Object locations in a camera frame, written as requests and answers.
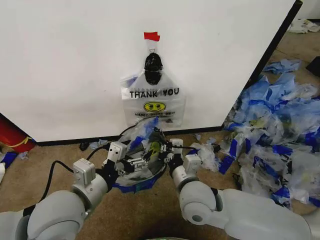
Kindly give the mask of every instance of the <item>crumpled plastic bag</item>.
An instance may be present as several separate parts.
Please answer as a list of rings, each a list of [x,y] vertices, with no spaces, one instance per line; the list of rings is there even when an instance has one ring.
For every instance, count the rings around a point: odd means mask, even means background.
[[[215,156],[214,148],[211,144],[193,143],[190,147],[197,149],[197,155],[201,159],[201,166],[212,172],[217,172],[219,160]]]
[[[320,154],[301,144],[255,145],[242,154],[242,190],[291,208],[291,200],[320,207]]]
[[[264,72],[272,72],[273,74],[283,74],[297,71],[301,65],[301,60],[282,59],[281,61],[272,62],[264,67]]]
[[[318,92],[318,89],[310,83],[297,85],[296,88],[289,94],[283,95],[282,100],[292,101],[296,98],[310,99]]]
[[[307,32],[316,33],[318,31],[320,31],[320,26],[308,19],[294,20],[289,28],[289,32],[295,34],[306,34]]]

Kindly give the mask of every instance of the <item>trash pile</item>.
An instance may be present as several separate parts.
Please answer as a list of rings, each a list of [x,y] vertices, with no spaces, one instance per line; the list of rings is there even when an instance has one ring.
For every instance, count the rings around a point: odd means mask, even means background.
[[[224,125],[219,172],[238,160],[242,190],[291,208],[291,200],[320,207],[320,97],[311,84],[283,73],[274,84],[260,76],[244,90]]]

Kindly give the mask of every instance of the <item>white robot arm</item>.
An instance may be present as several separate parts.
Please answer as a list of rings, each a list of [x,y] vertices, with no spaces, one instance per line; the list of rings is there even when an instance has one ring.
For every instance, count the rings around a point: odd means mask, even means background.
[[[182,146],[181,139],[171,139]],[[179,193],[182,216],[195,225],[211,225],[239,240],[320,239],[320,212],[303,218],[273,200],[236,189],[218,190],[200,182],[196,176],[200,158],[172,148],[168,156],[170,174]]]
[[[0,238],[4,240],[74,240],[85,219],[109,192],[118,177],[116,164],[127,146],[112,142],[102,169],[82,158],[73,164],[70,191],[56,191],[38,204],[19,212],[0,213]]]

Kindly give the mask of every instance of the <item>yellow smiley face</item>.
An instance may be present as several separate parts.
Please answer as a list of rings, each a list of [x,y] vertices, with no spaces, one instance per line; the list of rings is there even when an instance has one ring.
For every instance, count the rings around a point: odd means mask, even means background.
[[[144,110],[150,113],[157,113],[161,112],[166,109],[166,105],[162,102],[158,101],[152,101],[152,102],[147,102],[143,106]]]

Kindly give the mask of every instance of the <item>blue tape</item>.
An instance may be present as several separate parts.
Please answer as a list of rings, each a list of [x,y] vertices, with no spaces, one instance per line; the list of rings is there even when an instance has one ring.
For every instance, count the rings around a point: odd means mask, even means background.
[[[232,142],[231,142],[231,145],[230,145],[229,154],[234,158],[237,155],[237,145],[238,145],[237,140],[232,139]]]
[[[248,138],[245,139],[245,153],[248,154],[251,150],[251,142]]]
[[[265,99],[266,99],[267,101],[269,101],[271,95],[272,95],[272,89],[269,88],[269,89],[268,89],[268,93],[267,93],[266,96],[265,96]]]
[[[263,101],[263,100],[250,100],[249,101],[249,105],[258,105],[258,104],[265,105],[267,108],[270,109],[271,113],[275,112],[275,107],[266,101]]]
[[[285,154],[285,155],[290,156],[293,153],[293,149],[290,147],[287,147],[287,146],[273,145],[272,152],[274,154]]]
[[[242,123],[236,123],[236,122],[234,122],[234,123],[230,124],[225,130],[227,130],[227,131],[234,131],[234,128],[236,128],[236,127],[242,127],[242,126],[243,126]]]
[[[290,102],[289,100],[281,101],[281,102],[279,102],[277,105],[274,106],[274,109],[275,109],[275,110],[279,110],[282,105],[286,105],[286,104],[289,103],[289,102]]]
[[[290,198],[290,191],[286,186],[281,187],[279,190],[277,190],[273,194],[279,197],[287,198],[287,199]]]
[[[121,186],[119,183],[115,183],[115,184],[113,184],[113,187],[117,188],[117,189],[120,189],[120,191],[123,194],[136,193],[136,192],[139,192],[139,191],[142,191],[142,190],[151,189],[155,185],[157,180],[164,174],[164,172],[166,171],[166,168],[167,168],[167,166],[165,166],[163,171],[161,171],[160,173],[158,173],[154,177],[152,177],[152,178],[150,178],[148,180],[139,182],[139,183],[137,183],[137,184],[135,184],[133,186]]]
[[[197,154],[199,152],[200,149],[192,149],[190,150],[187,155],[194,155],[194,154]]]
[[[316,207],[320,207],[320,200],[315,199],[313,197],[309,197],[309,202],[312,203],[313,205],[315,205]]]
[[[4,167],[7,169],[14,162],[15,158],[18,156],[18,153],[14,151],[9,151],[5,154],[4,158],[0,163],[5,163]]]
[[[223,161],[219,165],[219,172],[226,174],[227,170],[230,168],[231,164],[236,160],[232,156],[225,156]]]
[[[265,163],[265,161],[260,157],[254,156],[252,166],[255,168],[257,163],[260,163],[259,166],[276,180],[280,178],[279,174],[269,164]]]

